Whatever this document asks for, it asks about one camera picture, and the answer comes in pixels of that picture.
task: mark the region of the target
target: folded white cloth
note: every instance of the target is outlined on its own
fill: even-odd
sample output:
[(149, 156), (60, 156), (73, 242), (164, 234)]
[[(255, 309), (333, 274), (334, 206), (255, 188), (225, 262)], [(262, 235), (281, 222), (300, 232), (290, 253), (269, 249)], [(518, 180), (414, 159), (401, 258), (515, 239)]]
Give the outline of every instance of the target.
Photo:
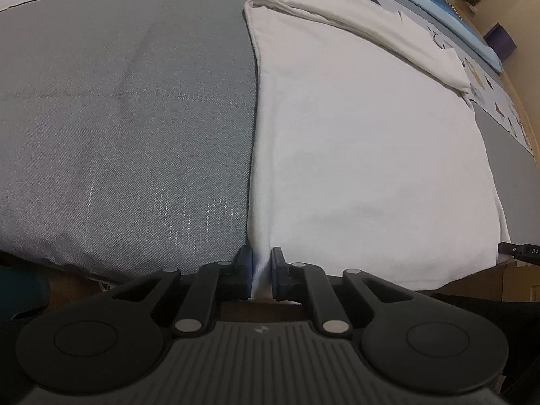
[(254, 293), (275, 246), (411, 289), (494, 266), (509, 236), (455, 52), (367, 0), (249, 0), (245, 13)]

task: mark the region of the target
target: round circular pad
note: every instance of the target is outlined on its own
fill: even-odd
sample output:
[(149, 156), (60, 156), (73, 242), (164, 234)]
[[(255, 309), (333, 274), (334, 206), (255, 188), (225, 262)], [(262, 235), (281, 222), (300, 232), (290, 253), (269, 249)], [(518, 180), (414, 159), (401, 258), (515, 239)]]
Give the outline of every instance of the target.
[(203, 325), (199, 320), (195, 320), (194, 318), (184, 318), (183, 320), (178, 320), (174, 326), (180, 330), (181, 332), (196, 332), (199, 330)]
[(349, 325), (341, 320), (328, 320), (322, 324), (322, 328), (331, 334), (342, 334), (349, 330)]
[(161, 329), (139, 303), (108, 299), (37, 317), (19, 333), (15, 351), (45, 389), (97, 394), (140, 379), (163, 346)]
[(0, 324), (0, 402), (19, 403), (33, 388), (34, 383), (26, 376), (15, 356), (17, 336), (32, 318), (11, 320)]
[(469, 347), (469, 335), (460, 327), (449, 323), (423, 323), (413, 327), (407, 334), (413, 349), (436, 358), (460, 355)]
[(97, 356), (106, 352), (118, 338), (115, 328), (100, 321), (68, 324), (55, 336), (56, 347), (66, 355)]

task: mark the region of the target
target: bedsheet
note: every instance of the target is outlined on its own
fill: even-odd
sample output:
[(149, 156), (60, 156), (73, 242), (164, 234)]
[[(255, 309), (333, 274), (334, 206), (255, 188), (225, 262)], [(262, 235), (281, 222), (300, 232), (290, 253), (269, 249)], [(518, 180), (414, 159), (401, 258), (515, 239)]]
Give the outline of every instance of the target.
[[(515, 238), (536, 195), (516, 196), (503, 173), (517, 153), (534, 161), (500, 82), (413, 11), (370, 1), (454, 47), (502, 132), (497, 149), (517, 146), (490, 159)], [(190, 272), (246, 242), (257, 84), (244, 3), (0, 0), (0, 249), (124, 281)]]
[(429, 14), (433, 15), (436, 19), (441, 21), (442, 24), (447, 26), (454, 34), (461, 38), (467, 45), (469, 45), (476, 53), (478, 53), (482, 59), (485, 60), (495, 71), (501, 72), (503, 70), (501, 60), (495, 53), (495, 51), (482, 43), (478, 36), (473, 33), (468, 27), (464, 26), (463, 21), (449, 14), (440, 5), (433, 0), (410, 0), (419, 5)]
[[(256, 294), (275, 246), (332, 275), (360, 268), (419, 290), (495, 266), (509, 241), (455, 51), (381, 11), (362, 0), (246, 3), (259, 69), (248, 220)], [(419, 71), (423, 56), (380, 47), (366, 31), (425, 44), (438, 66)], [(442, 69), (460, 88), (441, 82)]]

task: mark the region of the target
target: beige wall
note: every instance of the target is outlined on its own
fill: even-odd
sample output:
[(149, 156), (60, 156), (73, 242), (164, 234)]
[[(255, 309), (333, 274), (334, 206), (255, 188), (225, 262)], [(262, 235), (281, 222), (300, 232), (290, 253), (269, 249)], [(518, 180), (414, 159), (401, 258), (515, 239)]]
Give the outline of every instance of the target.
[(516, 43), (517, 50), (504, 61), (503, 67), (539, 139), (540, 0), (482, 0), (472, 22), (482, 35), (500, 23)]

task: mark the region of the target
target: gray cloth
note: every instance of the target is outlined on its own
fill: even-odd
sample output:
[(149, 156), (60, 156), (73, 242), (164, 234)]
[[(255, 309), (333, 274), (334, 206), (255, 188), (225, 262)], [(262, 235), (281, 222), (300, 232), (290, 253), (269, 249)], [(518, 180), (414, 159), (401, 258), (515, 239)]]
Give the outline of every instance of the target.
[(0, 250), (115, 281), (234, 256), (257, 92), (244, 2), (0, 13)]
[(540, 174), (534, 157), (476, 104), (476, 123), (513, 243), (540, 245)]

